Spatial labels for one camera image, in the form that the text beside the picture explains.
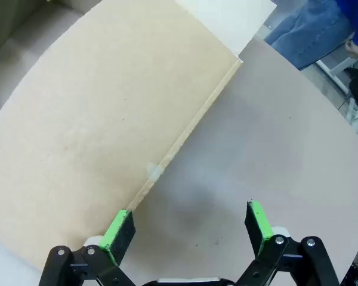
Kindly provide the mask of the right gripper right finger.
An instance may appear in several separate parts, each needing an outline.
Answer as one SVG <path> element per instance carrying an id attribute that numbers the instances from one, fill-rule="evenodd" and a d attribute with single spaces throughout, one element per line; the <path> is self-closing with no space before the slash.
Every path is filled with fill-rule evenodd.
<path id="1" fill-rule="evenodd" d="M 340 282 L 319 237 L 300 242 L 272 231 L 257 201 L 247 202 L 245 226 L 255 259 L 236 285 L 270 285 L 278 272 L 290 274 L 296 285 L 339 285 Z"/>

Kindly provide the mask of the person's left hand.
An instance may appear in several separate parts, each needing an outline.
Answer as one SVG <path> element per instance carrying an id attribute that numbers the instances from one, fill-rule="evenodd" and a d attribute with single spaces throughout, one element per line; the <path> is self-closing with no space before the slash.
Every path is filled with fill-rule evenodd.
<path id="1" fill-rule="evenodd" d="M 350 58 L 358 59 L 358 46 L 352 40 L 345 43 L 345 50 Z"/>

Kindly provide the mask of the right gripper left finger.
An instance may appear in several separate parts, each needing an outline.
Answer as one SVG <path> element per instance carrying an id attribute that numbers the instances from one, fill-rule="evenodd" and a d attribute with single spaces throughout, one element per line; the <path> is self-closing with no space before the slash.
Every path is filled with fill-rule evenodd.
<path id="1" fill-rule="evenodd" d="M 53 247 L 47 257 L 39 285 L 134 285 L 120 269 L 122 259 L 135 235 L 130 210 L 120 210 L 99 245 L 72 251 L 65 245 Z"/>

